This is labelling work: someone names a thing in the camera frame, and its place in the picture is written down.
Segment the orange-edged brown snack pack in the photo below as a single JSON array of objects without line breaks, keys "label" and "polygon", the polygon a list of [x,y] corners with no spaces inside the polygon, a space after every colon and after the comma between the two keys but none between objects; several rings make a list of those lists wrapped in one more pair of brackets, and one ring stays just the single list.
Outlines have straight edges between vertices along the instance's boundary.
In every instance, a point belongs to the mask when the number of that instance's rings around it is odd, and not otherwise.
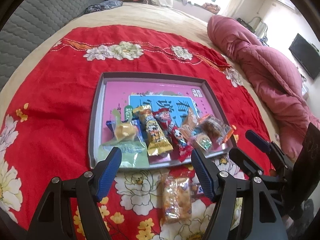
[{"label": "orange-edged brown snack pack", "polygon": [[231,126],[211,114],[207,114],[199,120],[199,127],[212,142],[218,145],[227,142],[234,132]]}]

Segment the small round green-label pastry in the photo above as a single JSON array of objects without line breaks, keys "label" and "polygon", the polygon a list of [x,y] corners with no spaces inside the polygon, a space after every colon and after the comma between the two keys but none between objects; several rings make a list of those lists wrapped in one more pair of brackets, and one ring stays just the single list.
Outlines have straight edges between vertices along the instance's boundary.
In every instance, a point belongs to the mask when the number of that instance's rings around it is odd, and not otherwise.
[{"label": "small round green-label pastry", "polygon": [[212,141],[204,132],[193,135],[190,139],[195,148],[200,148],[204,152],[207,152],[212,148]]}]

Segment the red panda snack pack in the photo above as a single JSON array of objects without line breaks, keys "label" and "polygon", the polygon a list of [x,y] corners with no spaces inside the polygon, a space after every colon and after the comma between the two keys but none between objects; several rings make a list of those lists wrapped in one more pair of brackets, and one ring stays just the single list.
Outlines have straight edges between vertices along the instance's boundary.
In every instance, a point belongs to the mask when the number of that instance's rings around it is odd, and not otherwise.
[{"label": "red panda snack pack", "polygon": [[193,150],[192,144],[183,137],[178,126],[171,118],[168,108],[161,108],[153,112],[153,116],[158,121],[162,129],[166,130],[170,135],[172,142],[176,145],[179,152],[179,161],[183,162],[187,159]]}]

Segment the clear pack rice crackers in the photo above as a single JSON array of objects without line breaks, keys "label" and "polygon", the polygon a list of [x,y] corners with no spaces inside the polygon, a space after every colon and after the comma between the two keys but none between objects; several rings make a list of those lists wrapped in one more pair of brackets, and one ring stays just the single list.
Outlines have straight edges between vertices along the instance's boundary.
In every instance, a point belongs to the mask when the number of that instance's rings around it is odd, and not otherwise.
[{"label": "clear pack rice crackers", "polygon": [[164,223],[176,223],[191,218],[191,189],[188,177],[164,177],[162,190]]}]

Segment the yellow wafer bar pack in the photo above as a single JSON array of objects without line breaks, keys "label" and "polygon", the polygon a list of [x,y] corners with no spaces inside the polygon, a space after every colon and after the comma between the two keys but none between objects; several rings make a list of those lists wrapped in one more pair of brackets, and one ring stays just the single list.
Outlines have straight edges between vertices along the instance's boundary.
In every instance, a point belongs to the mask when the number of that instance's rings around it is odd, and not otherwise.
[{"label": "yellow wafer bar pack", "polygon": [[149,142],[147,150],[149,156],[158,156],[173,150],[173,146],[164,135],[163,130],[154,117],[150,105],[136,107],[132,113],[137,116],[145,126]]}]

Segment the light green snack packet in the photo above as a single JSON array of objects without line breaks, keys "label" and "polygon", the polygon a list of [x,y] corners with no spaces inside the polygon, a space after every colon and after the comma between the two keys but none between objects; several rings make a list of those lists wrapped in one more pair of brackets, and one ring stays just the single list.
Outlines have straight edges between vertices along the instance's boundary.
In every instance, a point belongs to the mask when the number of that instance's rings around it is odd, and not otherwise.
[{"label": "light green snack packet", "polygon": [[117,147],[121,150],[122,158],[120,168],[148,168],[149,159],[147,145],[140,139],[131,141],[110,140],[98,147],[97,162],[105,160],[112,148]]}]

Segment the clear pack yellow pastry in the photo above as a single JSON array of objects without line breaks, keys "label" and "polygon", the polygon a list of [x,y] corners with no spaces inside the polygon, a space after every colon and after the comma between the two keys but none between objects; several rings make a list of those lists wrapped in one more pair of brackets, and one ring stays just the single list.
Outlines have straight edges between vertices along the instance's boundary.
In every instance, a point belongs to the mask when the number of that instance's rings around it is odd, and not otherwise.
[{"label": "clear pack yellow pastry", "polygon": [[115,118],[113,126],[114,137],[110,143],[117,144],[122,141],[139,141],[138,128],[132,124],[132,114],[130,114],[129,119],[125,122],[122,122],[121,115],[117,109],[114,109],[112,114]]}]

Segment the blue oreo cookie pack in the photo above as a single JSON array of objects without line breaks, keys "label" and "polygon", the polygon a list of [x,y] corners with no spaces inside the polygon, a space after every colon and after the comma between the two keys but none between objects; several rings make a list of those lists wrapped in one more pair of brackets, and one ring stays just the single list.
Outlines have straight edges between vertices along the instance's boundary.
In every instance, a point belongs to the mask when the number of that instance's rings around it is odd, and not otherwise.
[{"label": "blue oreo cookie pack", "polygon": [[[107,121],[106,122],[106,126],[109,128],[109,130],[112,132],[112,135],[114,136],[114,132],[113,132],[113,126],[114,126],[114,122],[115,121]],[[141,124],[140,124],[140,120],[137,119],[137,118],[133,118],[132,119],[132,124],[133,125],[136,125],[136,127],[138,128],[138,137],[139,137],[139,140],[141,142],[144,142],[144,138],[143,138],[143,133],[142,133],[142,130],[141,130]]]}]

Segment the brown snickers bar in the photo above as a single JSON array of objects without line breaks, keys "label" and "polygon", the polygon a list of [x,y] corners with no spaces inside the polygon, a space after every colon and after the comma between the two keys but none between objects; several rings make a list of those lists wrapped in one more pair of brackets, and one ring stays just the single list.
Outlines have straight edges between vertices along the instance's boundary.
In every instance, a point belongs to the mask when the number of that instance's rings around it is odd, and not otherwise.
[{"label": "brown snickers bar", "polygon": [[199,183],[195,183],[191,185],[191,194],[193,197],[200,197],[204,195],[204,191],[202,186]]}]

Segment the orange cat biscuit pack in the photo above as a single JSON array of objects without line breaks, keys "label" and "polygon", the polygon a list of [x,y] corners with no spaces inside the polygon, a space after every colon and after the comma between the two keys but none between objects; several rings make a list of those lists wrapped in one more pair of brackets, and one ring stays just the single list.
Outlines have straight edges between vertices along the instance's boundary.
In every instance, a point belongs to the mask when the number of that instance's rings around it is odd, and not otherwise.
[{"label": "orange cat biscuit pack", "polygon": [[180,132],[185,139],[189,139],[196,126],[199,124],[199,117],[194,113],[192,108],[188,109],[188,115],[185,117],[181,127]]}]

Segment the red floral blanket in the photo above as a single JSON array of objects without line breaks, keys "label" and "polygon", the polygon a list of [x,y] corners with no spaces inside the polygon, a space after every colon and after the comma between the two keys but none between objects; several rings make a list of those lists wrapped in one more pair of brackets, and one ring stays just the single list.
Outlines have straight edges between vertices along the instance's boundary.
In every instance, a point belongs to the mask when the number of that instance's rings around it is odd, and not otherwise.
[{"label": "red floral blanket", "polygon": [[[258,107],[239,77],[222,71],[215,50],[180,35],[111,25],[76,28],[58,39],[17,90],[1,129],[1,209],[28,229],[50,179],[80,176],[89,168],[88,129],[103,72],[151,72],[206,79],[236,142],[267,174],[267,156],[246,138],[249,129],[269,140]],[[193,203],[185,223],[163,224],[159,180],[163,173],[190,175],[193,167],[117,175],[99,210],[112,239],[200,239],[215,204]]]}]

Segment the pink quilted comforter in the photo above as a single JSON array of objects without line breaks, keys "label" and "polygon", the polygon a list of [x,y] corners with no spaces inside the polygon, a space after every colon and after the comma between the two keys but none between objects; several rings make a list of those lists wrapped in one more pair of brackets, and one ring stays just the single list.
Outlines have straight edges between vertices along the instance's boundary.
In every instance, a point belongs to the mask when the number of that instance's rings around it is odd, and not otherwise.
[{"label": "pink quilted comforter", "polygon": [[319,119],[303,98],[297,67],[278,50],[263,46],[235,19],[214,15],[208,21],[207,33],[212,43],[242,68],[278,124],[282,150],[297,159],[308,125],[319,127]]}]

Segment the black television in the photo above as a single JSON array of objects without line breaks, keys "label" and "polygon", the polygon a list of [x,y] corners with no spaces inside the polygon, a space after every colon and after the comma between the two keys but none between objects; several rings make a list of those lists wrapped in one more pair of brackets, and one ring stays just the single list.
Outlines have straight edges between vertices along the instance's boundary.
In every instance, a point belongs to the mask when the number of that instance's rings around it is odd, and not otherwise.
[{"label": "black television", "polygon": [[289,51],[313,80],[319,76],[319,50],[300,34],[295,36]]}]

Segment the dark blue patterned pillow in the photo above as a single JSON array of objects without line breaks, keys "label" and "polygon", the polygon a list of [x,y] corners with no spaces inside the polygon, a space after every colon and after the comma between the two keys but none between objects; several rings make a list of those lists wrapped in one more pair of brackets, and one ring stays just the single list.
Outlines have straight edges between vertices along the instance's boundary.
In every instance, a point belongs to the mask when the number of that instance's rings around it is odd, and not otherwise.
[{"label": "dark blue patterned pillow", "polygon": [[122,5],[123,5],[122,1],[107,0],[107,1],[103,1],[99,4],[90,5],[89,7],[86,8],[84,14],[90,14],[93,12],[99,12],[99,11],[104,11],[104,10],[111,10],[111,9],[121,7]]}]

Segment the grey quilted headboard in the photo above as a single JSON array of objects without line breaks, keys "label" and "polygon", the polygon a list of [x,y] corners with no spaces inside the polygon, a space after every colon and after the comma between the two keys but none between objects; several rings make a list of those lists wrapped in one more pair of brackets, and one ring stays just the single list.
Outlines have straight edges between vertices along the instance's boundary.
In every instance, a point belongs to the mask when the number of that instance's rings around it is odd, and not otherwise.
[{"label": "grey quilted headboard", "polygon": [[103,0],[24,0],[1,29],[1,86],[42,42]]}]

